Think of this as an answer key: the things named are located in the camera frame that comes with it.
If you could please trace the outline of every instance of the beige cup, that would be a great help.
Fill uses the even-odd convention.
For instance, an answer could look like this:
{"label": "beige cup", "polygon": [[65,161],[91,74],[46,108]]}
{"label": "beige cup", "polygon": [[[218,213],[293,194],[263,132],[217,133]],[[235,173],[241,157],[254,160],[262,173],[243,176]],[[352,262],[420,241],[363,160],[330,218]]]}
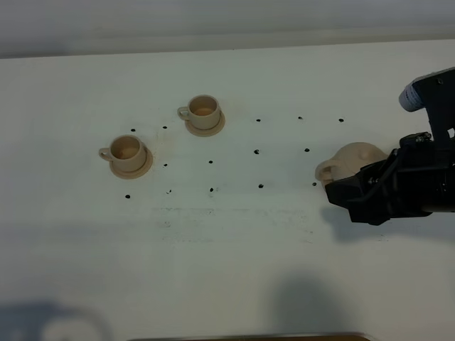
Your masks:
{"label": "beige cup", "polygon": [[117,137],[109,148],[101,148],[98,154],[112,162],[113,169],[123,173],[139,170],[146,163],[147,156],[145,145],[132,135]]}
{"label": "beige cup", "polygon": [[221,120],[218,101],[206,94],[192,98],[188,106],[178,108],[177,113],[181,119],[189,121],[194,128],[200,130],[213,129]]}
{"label": "beige cup", "polygon": [[347,144],[333,158],[320,163],[315,176],[325,187],[333,181],[349,178],[357,174],[362,167],[386,158],[387,154],[372,144],[365,142]]}

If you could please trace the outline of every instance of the white table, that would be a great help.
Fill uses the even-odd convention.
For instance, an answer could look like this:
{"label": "white table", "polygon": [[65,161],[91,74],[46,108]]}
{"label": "white table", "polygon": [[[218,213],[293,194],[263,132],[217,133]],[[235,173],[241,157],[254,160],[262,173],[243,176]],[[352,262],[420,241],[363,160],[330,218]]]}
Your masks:
{"label": "white table", "polygon": [[[453,339],[455,216],[353,224],[312,183],[344,144],[428,131],[397,97],[454,61],[455,40],[0,60],[0,312],[87,310],[114,341]],[[176,114],[204,93],[226,116],[210,138]],[[144,177],[97,155],[121,134],[152,150]]]}

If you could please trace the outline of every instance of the beige object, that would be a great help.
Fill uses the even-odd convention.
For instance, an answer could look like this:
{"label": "beige object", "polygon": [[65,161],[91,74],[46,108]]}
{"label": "beige object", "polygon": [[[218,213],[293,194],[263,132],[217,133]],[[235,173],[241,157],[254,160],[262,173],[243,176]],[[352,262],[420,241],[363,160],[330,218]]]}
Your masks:
{"label": "beige object", "polygon": [[333,158],[320,163],[316,167],[315,176],[323,186],[326,186],[333,181],[349,178],[362,167],[386,158],[387,154],[372,144],[365,142],[347,144]]}
{"label": "beige object", "polygon": [[212,136],[223,129],[225,116],[216,98],[202,94],[190,100],[187,107],[177,109],[187,130],[196,136]]}
{"label": "beige object", "polygon": [[98,154],[109,161],[111,171],[122,179],[135,179],[147,173],[153,163],[150,150],[132,135],[117,137],[109,148],[101,148]]}

